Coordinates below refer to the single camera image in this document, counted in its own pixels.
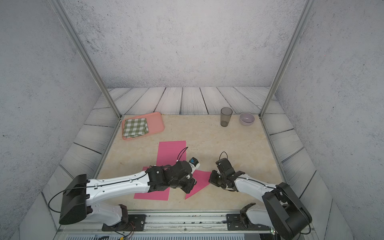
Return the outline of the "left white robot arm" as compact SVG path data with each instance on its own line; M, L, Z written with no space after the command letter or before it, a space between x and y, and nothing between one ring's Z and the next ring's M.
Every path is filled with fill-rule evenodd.
M200 166L197 159L178 161L173 166L152 166L137 174L112 178L88 179L86 174L76 176L62 191L59 223L71 225L85 219L102 222L108 227L128 221L124 205L110 206L104 200L130 194L163 192L169 188L190 193L197 184L193 173Z

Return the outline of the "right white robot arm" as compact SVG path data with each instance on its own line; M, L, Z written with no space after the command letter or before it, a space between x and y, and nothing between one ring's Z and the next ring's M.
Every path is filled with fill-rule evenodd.
M259 226L270 227L285 240L292 240L310 227L312 216L287 183L278 185L256 180L245 172L235 171L226 158L216 161L217 170L211 172L209 183L230 192L252 196L264 203L250 203L240 210L233 224L243 230Z

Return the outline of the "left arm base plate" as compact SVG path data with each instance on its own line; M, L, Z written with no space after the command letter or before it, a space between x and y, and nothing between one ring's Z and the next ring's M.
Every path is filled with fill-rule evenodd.
M119 223L113 226L103 224L103 232L142 232L144 230L146 215L126 215L122 216Z

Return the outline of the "pink square paper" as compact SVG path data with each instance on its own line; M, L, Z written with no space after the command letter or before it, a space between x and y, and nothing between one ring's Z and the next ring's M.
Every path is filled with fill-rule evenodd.
M195 195L205 187L207 187L209 183L209 178L210 178L211 172L205 172L205 171L200 171L196 170L193 173L193 177L197 180L196 185L193 187L191 192L186 195L185 200L190 198L191 196Z

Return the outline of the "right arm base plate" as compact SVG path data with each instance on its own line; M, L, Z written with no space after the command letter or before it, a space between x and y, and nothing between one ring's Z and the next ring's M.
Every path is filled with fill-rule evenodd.
M271 228L264 225L255 225L248 220L246 215L227 214L226 224L228 231L270 231Z

